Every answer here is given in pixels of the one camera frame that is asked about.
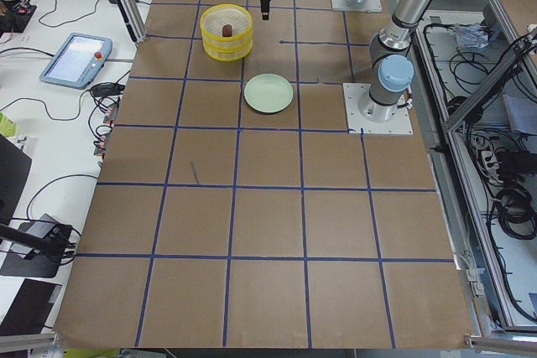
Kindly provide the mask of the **brown steamed bun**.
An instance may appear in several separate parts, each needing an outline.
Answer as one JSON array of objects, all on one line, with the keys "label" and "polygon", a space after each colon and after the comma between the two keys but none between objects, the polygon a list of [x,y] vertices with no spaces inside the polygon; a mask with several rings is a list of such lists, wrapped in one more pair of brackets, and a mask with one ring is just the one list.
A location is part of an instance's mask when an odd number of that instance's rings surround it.
[{"label": "brown steamed bun", "polygon": [[226,24],[222,27],[222,37],[231,38],[232,37],[232,26],[231,24]]}]

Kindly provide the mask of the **yellow steamer basket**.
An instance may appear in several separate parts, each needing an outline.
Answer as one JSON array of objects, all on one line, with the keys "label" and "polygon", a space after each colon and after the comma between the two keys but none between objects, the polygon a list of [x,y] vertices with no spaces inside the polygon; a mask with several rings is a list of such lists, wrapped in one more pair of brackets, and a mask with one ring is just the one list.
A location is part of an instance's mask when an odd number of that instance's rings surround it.
[{"label": "yellow steamer basket", "polygon": [[199,22],[204,45],[218,51],[235,51],[253,40],[250,12],[238,5],[224,3],[208,8]]}]

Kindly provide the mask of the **light green plate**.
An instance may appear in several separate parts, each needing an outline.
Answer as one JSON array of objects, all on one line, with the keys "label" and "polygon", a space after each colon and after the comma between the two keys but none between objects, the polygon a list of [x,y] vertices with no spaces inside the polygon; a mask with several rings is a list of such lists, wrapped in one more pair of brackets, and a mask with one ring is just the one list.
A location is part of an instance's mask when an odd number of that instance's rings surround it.
[{"label": "light green plate", "polygon": [[260,74],[247,82],[244,97],[246,103],[255,111],[272,114],[289,106],[294,92],[292,85],[284,77]]}]

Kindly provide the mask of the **teach pendant with red button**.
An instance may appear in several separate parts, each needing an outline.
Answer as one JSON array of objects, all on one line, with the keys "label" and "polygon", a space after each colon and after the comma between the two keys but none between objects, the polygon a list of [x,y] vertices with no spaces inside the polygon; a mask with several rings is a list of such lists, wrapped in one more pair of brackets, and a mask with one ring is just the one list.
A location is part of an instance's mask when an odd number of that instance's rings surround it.
[{"label": "teach pendant with red button", "polygon": [[112,40],[72,33],[47,64],[39,79],[45,83],[84,89],[96,78],[112,52]]}]

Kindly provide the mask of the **crumpled grey bag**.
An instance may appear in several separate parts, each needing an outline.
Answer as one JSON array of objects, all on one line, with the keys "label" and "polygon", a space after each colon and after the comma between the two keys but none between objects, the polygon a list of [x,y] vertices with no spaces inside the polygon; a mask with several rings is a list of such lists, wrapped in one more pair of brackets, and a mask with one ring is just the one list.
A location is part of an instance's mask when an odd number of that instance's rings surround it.
[{"label": "crumpled grey bag", "polygon": [[451,33],[456,38],[456,44],[463,49],[484,49],[488,47],[488,33],[479,23],[470,25],[454,25]]}]

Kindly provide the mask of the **black laptop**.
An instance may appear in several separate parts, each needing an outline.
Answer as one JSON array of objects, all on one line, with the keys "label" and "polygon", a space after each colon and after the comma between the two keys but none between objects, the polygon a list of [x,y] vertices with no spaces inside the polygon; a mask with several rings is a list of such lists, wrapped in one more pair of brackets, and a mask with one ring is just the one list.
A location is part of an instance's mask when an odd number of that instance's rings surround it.
[{"label": "black laptop", "polygon": [[8,225],[23,193],[32,160],[4,136],[1,136],[0,153],[1,223]]}]

